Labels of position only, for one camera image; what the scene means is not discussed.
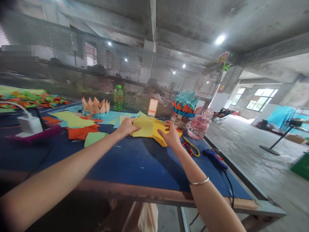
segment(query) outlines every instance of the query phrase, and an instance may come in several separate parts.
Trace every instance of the ceiling light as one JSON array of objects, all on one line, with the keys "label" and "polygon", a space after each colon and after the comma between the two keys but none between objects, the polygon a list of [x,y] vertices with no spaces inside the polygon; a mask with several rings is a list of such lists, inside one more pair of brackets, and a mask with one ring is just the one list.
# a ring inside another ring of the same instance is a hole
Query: ceiling light
[{"label": "ceiling light", "polygon": [[215,41],[215,44],[220,45],[225,40],[225,35],[220,35]]}]

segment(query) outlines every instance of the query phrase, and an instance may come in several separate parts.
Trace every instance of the blue table top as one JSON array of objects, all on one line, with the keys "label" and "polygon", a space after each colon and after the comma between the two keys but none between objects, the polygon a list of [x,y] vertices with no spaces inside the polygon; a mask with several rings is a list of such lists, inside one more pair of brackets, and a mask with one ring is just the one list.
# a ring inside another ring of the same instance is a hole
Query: blue table top
[{"label": "blue table top", "polygon": [[[1,119],[0,126],[7,126],[13,117]],[[101,124],[100,132],[112,133],[113,125]],[[34,145],[21,147],[8,142],[5,136],[20,132],[20,128],[0,129],[0,169],[32,171],[49,150],[49,145]],[[184,133],[185,137],[202,153],[209,149],[203,140],[194,140]],[[58,161],[83,149],[84,142],[72,142],[68,138],[68,130],[62,128],[62,133],[49,139],[53,148],[47,160],[40,167],[43,170]],[[122,183],[128,185],[146,186],[160,189],[190,192],[189,182],[182,166],[171,148],[162,147],[152,138],[127,136],[107,152],[90,170],[87,179]],[[221,171],[217,170],[210,160],[200,155],[192,157],[198,166],[209,176],[210,180],[224,197],[231,197],[230,185]],[[237,198],[252,199],[238,181],[228,172]]]}]

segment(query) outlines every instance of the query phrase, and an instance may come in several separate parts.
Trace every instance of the table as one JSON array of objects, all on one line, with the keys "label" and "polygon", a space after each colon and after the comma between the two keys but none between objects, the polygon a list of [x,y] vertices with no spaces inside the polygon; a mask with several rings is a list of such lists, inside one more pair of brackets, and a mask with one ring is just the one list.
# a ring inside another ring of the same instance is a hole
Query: table
[{"label": "table", "polygon": [[[48,112],[50,110],[43,111],[41,114],[47,116]],[[5,120],[1,120],[0,125],[14,120],[14,117],[16,116],[9,116]],[[112,125],[101,124],[99,127],[99,131],[106,133],[112,133],[114,130]],[[17,134],[19,131],[20,128],[0,130],[2,150],[0,180],[16,184],[20,183],[27,173],[37,166],[49,150],[49,146],[19,147],[4,138],[7,135]],[[204,140],[194,140],[186,133],[184,135],[200,151],[210,148]],[[53,149],[39,171],[83,149],[84,145],[84,142],[69,140],[68,131],[65,128],[62,129],[62,133],[52,137],[50,142],[53,144]],[[202,154],[198,158],[193,157],[193,159],[209,176],[227,202],[231,204],[230,186],[224,174],[218,171]],[[262,223],[264,227],[285,215],[285,212],[279,207],[272,208],[270,201],[253,200],[229,171],[228,176],[237,196],[234,204],[235,212],[254,216],[262,215],[262,220],[265,221]],[[189,182],[176,155],[169,147],[163,148],[152,138],[128,136],[117,143],[90,170],[76,189],[100,192],[106,197],[130,198],[130,200],[178,206],[182,226],[185,220],[183,220],[184,214],[181,207],[195,207]],[[243,223],[250,231],[263,228],[260,218],[257,220],[253,216],[246,218]]]}]

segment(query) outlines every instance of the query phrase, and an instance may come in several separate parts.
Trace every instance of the bangle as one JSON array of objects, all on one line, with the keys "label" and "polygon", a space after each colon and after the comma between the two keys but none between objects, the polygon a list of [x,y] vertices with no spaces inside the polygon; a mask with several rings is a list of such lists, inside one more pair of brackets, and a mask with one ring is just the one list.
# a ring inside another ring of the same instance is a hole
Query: bangle
[{"label": "bangle", "polygon": [[197,182],[197,183],[190,183],[191,185],[201,185],[201,184],[204,184],[206,183],[207,181],[209,180],[209,177],[207,177],[205,180],[203,180],[202,182]]}]

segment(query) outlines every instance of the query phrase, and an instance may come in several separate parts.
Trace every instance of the hand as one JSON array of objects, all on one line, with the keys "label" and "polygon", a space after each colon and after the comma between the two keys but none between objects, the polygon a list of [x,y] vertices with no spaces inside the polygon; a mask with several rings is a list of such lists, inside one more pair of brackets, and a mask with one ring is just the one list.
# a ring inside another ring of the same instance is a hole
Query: hand
[{"label": "hand", "polygon": [[167,128],[166,131],[169,131],[168,134],[165,134],[162,130],[158,130],[158,133],[163,137],[164,141],[168,146],[170,146],[172,149],[181,147],[180,139],[178,131],[175,128],[175,125],[172,121],[166,121],[166,124],[164,125]]},{"label": "hand", "polygon": [[141,129],[141,127],[136,127],[133,125],[134,120],[135,118],[126,118],[122,121],[118,129],[115,131],[120,136],[120,139],[123,139],[127,135]]}]

